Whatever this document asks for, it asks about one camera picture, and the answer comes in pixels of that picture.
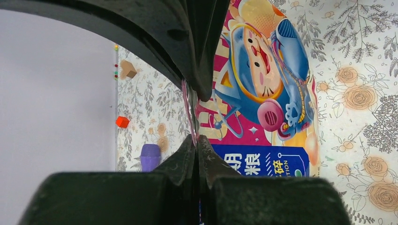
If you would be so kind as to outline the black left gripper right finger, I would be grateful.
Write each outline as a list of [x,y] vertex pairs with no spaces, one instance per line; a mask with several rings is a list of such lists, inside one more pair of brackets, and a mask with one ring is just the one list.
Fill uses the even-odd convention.
[[321,178],[249,177],[198,140],[201,216],[207,225],[348,225],[335,188]]

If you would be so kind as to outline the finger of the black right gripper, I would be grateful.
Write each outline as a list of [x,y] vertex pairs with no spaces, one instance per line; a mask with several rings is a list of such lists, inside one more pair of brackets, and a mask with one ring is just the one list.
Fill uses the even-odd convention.
[[192,31],[177,0],[3,0],[0,7],[89,30],[122,45],[173,83],[196,84]]
[[201,101],[208,101],[213,88],[214,57],[229,0],[187,0],[191,29],[192,68],[186,78]]

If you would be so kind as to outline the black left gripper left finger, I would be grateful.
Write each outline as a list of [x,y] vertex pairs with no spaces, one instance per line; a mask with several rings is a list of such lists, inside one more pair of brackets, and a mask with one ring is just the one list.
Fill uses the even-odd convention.
[[21,225],[194,225],[192,137],[151,172],[60,172],[38,187]]

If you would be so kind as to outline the cat food bag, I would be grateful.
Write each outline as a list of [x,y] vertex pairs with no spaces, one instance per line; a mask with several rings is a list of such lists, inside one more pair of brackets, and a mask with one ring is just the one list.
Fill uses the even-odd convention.
[[204,135],[243,176],[319,175],[314,78],[295,25],[270,1],[230,2],[210,100],[194,100],[187,85],[184,96],[198,174]]

